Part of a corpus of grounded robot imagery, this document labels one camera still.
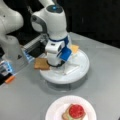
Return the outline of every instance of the food item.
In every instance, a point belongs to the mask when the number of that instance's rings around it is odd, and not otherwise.
[[[47,64],[46,58],[36,58],[34,68],[40,70],[49,70],[50,66]]]
[[[85,111],[81,105],[70,105],[68,109],[63,113],[63,120],[83,120]]]

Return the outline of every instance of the round white plate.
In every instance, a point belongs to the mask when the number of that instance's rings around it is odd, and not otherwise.
[[[85,99],[78,96],[65,96],[56,100],[49,107],[45,120],[63,120],[62,114],[70,104],[79,104],[84,108],[86,116],[83,120],[97,120],[96,113],[92,105]]]
[[[87,55],[82,51],[79,50],[76,55],[69,58],[69,61],[76,64],[78,67],[74,70],[74,65],[70,65],[66,62],[66,70],[69,71],[67,74],[63,75],[57,70],[40,70],[40,74],[42,77],[47,80],[48,82],[54,84],[71,84],[81,80],[87,73],[90,67],[90,62]]]

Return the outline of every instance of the white plate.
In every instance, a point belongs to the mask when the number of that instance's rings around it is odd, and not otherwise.
[[[85,99],[78,96],[65,96],[56,100],[49,107],[45,120],[63,120],[62,114],[70,104],[79,104],[84,108],[86,116],[83,120],[97,120],[96,113],[92,105]]]

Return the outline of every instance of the table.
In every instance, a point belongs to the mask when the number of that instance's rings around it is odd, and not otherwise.
[[[48,107],[65,95],[77,95],[94,107],[97,120],[120,117],[120,49],[70,33],[89,57],[87,80],[77,89],[59,92],[48,88],[34,61],[22,69],[9,85],[0,87],[0,120],[44,120]]]

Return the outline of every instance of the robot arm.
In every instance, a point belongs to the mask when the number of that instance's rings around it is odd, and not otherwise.
[[[14,32],[23,26],[22,16],[10,9],[3,0],[0,0],[0,28],[4,26],[4,29],[0,29],[0,34],[6,35]]]
[[[22,16],[10,9],[0,0],[0,45],[4,51],[3,59],[10,62],[14,72],[18,72],[27,64],[17,38],[7,35],[23,26]]]
[[[39,0],[39,1],[44,7],[47,7],[49,5],[54,5],[54,2],[52,0]]]
[[[51,0],[40,0],[44,8],[33,13],[31,22],[38,32],[46,32],[49,35],[46,45],[48,64],[53,67],[62,65],[71,54],[70,39],[66,31],[66,17],[62,7],[51,4]]]

